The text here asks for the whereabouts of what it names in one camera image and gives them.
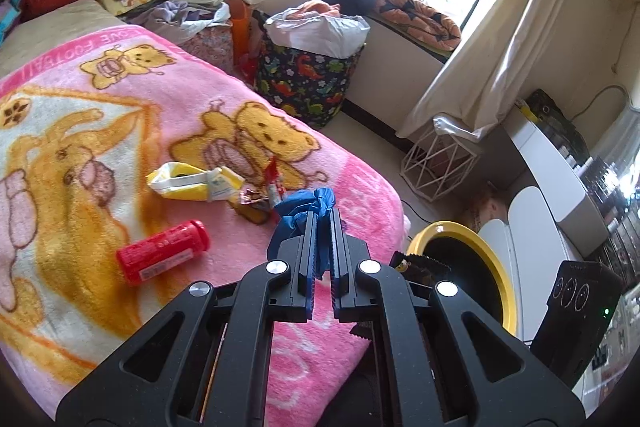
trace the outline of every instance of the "floral fabric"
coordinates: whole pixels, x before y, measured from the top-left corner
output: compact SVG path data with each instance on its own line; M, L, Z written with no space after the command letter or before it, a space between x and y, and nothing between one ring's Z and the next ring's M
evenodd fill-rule
M198 57L225 73L233 74L234 45L231 26L204 28L180 46L187 53Z
M349 58L333 58L262 39L256 90L271 105L314 129L324 127L340 111L362 48Z

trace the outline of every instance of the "cartoon bear print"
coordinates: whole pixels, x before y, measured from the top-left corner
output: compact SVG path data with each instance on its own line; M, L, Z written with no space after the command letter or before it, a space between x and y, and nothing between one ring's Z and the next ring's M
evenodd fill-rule
M312 182L326 182L325 172L305 174L292 164L320 149L315 137L293 127L281 116L269 112L260 102L244 103L229 117L220 111L222 102L203 113L206 130L174 143L170 154L176 161L201 169L221 165L233 169L250 183L264 185L264 170L272 156L287 190L299 190Z
M180 162L208 171L224 165L250 183L260 182L261 173L236 147L236 122L224 114L222 100L200 115L205 132L174 143L169 152Z
M127 78L130 74L147 74L152 68L174 64L175 59L150 44L142 44L129 50L106 50L102 57L80 64L84 73L92 76L95 89L106 89Z
M238 146L264 172L272 156L278 159L282 183L288 190L299 190L310 182L326 182L327 175L318 171L307 176L292 163L301 162L320 149L318 140L293 127L281 116L272 115L260 102L247 102L236 113L240 131Z
M21 172L33 199L30 214L24 204L17 210L36 217L38 233L31 237L41 282L121 339L142 323L137 291L126 285L113 255L130 238L108 207L116 183L113 170L100 157L134 132L141 115L132 111L103 123L104 113L98 108L65 114L39 136L15 139L6 160L7 172ZM87 124L93 127L77 129ZM7 185L7 197L12 194ZM19 246L31 237L18 243L12 237L12 243ZM14 290L18 310L24 300L15 284Z

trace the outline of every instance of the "yellow trash bin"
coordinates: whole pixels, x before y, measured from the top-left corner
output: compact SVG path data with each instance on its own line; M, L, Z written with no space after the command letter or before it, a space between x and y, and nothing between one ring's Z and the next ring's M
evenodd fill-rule
M407 254L427 255L450 267L451 282L512 335L518 315L513 285L502 263L488 244L467 227L452 221L437 221L417 233Z

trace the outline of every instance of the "red cylindrical container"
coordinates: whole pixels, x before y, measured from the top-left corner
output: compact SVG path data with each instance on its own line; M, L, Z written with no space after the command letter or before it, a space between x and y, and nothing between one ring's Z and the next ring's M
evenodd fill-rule
M193 259L209 250L210 245L207 229L192 219L120 248L116 257L127 283L135 286Z

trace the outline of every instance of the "pink blanket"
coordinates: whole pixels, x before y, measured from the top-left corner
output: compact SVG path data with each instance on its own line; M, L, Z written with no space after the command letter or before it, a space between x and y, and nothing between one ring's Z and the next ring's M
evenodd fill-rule
M0 348L51 416L62 396L190 281L239 280L266 259L273 225L226 202L163 200L145 175L169 160L226 165L260 184L275 155L290 190L333 188L348 233L374 258L400 247L402 207L369 166L270 107L241 81L138 26L76 39L0 83ZM129 288L114 252L202 220L201 258ZM333 320L277 324L267 419L313 426L366 342Z

